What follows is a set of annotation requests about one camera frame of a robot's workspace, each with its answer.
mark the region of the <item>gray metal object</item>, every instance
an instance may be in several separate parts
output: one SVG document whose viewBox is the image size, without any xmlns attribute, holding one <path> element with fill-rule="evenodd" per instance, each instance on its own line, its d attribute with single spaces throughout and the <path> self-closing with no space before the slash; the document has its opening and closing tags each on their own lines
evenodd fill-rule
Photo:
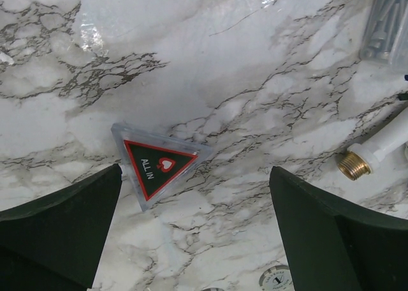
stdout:
<svg viewBox="0 0 408 291">
<path fill-rule="evenodd" d="M 385 27 L 388 23 L 387 18 L 388 14 L 385 20 L 379 21 L 378 29 L 374 31 L 374 34 L 372 34 L 371 40 L 385 40 L 387 38 L 387 33 L 385 32 Z"/>
<path fill-rule="evenodd" d="M 383 42 L 381 40 L 371 40 L 370 43 L 368 43 L 368 47 L 379 49 L 382 44 Z"/>
<path fill-rule="evenodd" d="M 375 0 L 360 51 L 362 59 L 387 63 L 407 4 L 408 0 Z"/>
<path fill-rule="evenodd" d="M 405 7 L 407 6 L 407 0 L 399 0 L 400 12 L 398 14 L 398 24 L 401 26 L 402 19 L 404 18 Z"/>
<path fill-rule="evenodd" d="M 385 39 L 385 43 L 384 43 L 385 52 L 389 52 L 391 50 L 391 41 L 395 37 L 394 29 L 395 29 L 395 23 L 397 23 L 397 16 L 398 16 L 399 10 L 400 10 L 400 5 L 397 3 L 393 7 L 392 14 L 390 16 L 389 25 L 387 28 L 387 38 Z"/>
<path fill-rule="evenodd" d="M 377 53 L 377 57 L 379 59 L 388 60 L 390 58 L 391 41 L 393 41 L 393 39 L 395 38 L 394 29 L 396 26 L 395 23 L 397 22 L 399 10 L 400 5 L 397 3 L 393 6 L 392 13 L 388 22 L 387 38 L 385 39 L 383 50 Z"/>
<path fill-rule="evenodd" d="M 361 51 L 361 57 L 364 59 L 370 59 L 375 57 L 375 50 L 369 47 L 366 47 Z"/>
<path fill-rule="evenodd" d="M 382 8 L 382 10 L 381 10 L 381 12 L 380 12 L 380 14 L 378 16 L 379 21 L 382 21 L 382 20 L 384 20 L 386 18 L 388 12 L 391 11 L 391 9 L 394 6 L 396 1 L 397 0 L 386 0 L 384 6 L 383 6 L 383 8 Z"/>
</svg>

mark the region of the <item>plastic packaging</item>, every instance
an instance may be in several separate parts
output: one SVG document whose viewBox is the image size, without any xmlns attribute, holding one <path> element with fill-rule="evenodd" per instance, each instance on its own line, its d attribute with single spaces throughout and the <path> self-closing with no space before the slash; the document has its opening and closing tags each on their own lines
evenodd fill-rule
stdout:
<svg viewBox="0 0 408 291">
<path fill-rule="evenodd" d="M 112 134 L 142 211 L 211 154 L 211 147 L 115 123 Z"/>
<path fill-rule="evenodd" d="M 408 69 L 407 0 L 374 0 L 360 57 L 390 64 L 394 71 Z"/>
</svg>

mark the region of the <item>dark green plastic piece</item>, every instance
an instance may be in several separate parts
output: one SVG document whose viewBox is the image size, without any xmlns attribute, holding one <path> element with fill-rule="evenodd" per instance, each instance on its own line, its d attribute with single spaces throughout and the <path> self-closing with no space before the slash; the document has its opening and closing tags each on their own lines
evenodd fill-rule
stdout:
<svg viewBox="0 0 408 291">
<path fill-rule="evenodd" d="M 283 168 L 270 191 L 296 291 L 408 290 L 408 221 L 306 183 Z"/>
<path fill-rule="evenodd" d="M 408 101 L 408 93 L 400 93 L 397 97 L 400 101 Z"/>
<path fill-rule="evenodd" d="M 0 290 L 92 288 L 119 198 L 121 174 L 115 164 L 0 212 Z"/>
</svg>

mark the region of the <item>red heart symbol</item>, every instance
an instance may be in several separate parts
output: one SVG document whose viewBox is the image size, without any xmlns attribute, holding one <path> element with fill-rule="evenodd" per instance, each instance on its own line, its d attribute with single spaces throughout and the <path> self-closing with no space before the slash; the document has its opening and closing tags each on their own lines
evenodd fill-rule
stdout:
<svg viewBox="0 0 408 291">
<path fill-rule="evenodd" d="M 160 168 L 162 172 L 166 173 L 170 171 L 175 164 L 176 161 L 163 157 L 159 159 L 159 164 L 157 165 L 157 168 Z"/>
</svg>

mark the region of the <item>gray marble veining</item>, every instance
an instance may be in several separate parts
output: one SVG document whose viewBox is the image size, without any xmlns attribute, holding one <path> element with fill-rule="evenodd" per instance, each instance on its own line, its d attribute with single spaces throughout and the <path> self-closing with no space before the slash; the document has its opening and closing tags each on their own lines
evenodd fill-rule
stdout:
<svg viewBox="0 0 408 291">
<path fill-rule="evenodd" d="M 120 162 L 110 127 L 214 157 L 141 213 L 125 181 L 93 290 L 257 290 L 286 263 L 273 165 L 408 217 L 399 149 L 352 183 L 336 157 L 404 104 L 361 62 L 370 0 L 0 0 L 0 209 Z"/>
</svg>

